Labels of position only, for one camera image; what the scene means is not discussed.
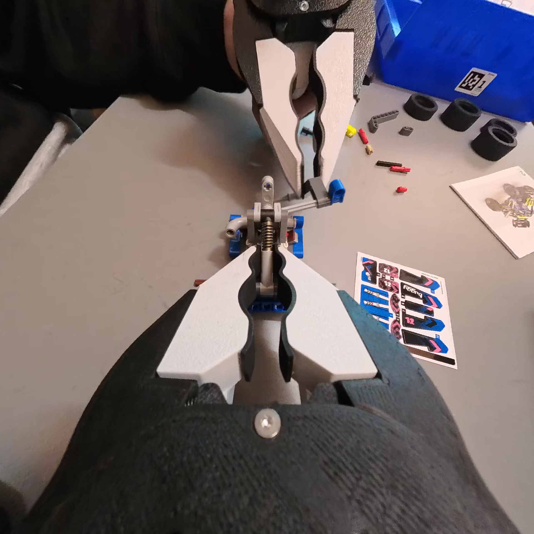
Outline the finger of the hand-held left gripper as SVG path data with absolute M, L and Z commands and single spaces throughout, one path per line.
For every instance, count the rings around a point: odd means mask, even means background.
M 317 98 L 313 176 L 331 178 L 355 107 L 353 31 L 335 31 L 312 52 L 312 87 Z
M 297 140 L 299 120 L 292 93 L 295 53 L 276 38 L 256 41 L 262 105 L 259 115 L 284 177 L 297 197 L 302 195 L 303 154 Z

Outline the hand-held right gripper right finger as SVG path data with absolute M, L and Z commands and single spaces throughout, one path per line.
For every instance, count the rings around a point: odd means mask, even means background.
M 377 367 L 334 285 L 284 247 L 277 251 L 275 272 L 285 310 L 279 341 L 284 380 L 375 378 Z

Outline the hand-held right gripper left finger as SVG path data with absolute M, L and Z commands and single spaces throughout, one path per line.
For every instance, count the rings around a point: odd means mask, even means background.
M 239 382 L 239 352 L 249 320 L 239 290 L 252 275 L 250 247 L 197 289 L 162 361 L 159 377 L 197 382 Z

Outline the toy buggy chassis assembly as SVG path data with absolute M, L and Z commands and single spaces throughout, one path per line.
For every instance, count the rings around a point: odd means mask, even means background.
M 307 181 L 303 191 L 303 199 L 313 198 Z M 286 250 L 288 234 L 302 229 L 303 218 L 281 211 L 280 203 L 274 201 L 274 193 L 273 178 L 263 177 L 261 202 L 256 202 L 254 209 L 247 211 L 246 217 L 231 219 L 226 227 L 226 234 L 231 241 L 235 241 L 237 234 L 246 229 L 250 244 L 247 250 L 250 247 L 257 248 L 249 261 L 252 275 L 238 294 L 247 318 L 251 318 L 252 312 L 261 310 L 287 315 L 296 303 L 296 289 L 285 274 L 287 260 L 282 252 Z

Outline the person's left forearm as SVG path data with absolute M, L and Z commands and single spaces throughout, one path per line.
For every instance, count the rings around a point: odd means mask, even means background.
M 54 111 L 241 93 L 227 1 L 1 1 L 1 87 Z

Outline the person's left hand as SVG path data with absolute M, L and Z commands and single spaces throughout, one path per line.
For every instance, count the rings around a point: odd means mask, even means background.
M 223 10 L 223 33 L 224 33 L 224 48 L 226 57 L 231 69 L 240 81 L 243 81 L 239 65 L 237 61 L 236 50 L 234 46 L 234 3 L 233 1 L 226 1 Z

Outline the blue storage bin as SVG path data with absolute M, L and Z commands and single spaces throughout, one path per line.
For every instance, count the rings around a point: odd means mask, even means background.
M 374 1 L 382 82 L 533 121 L 533 2 Z

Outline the blue and pink sticker sheet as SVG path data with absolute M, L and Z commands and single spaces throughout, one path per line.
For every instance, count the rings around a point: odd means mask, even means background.
M 359 251 L 355 300 L 414 357 L 458 368 L 443 277 Z

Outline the white buggy picture booklet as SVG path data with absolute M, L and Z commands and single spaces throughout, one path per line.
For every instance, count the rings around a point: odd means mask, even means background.
M 516 258 L 533 253 L 533 178 L 514 166 L 450 189 Z

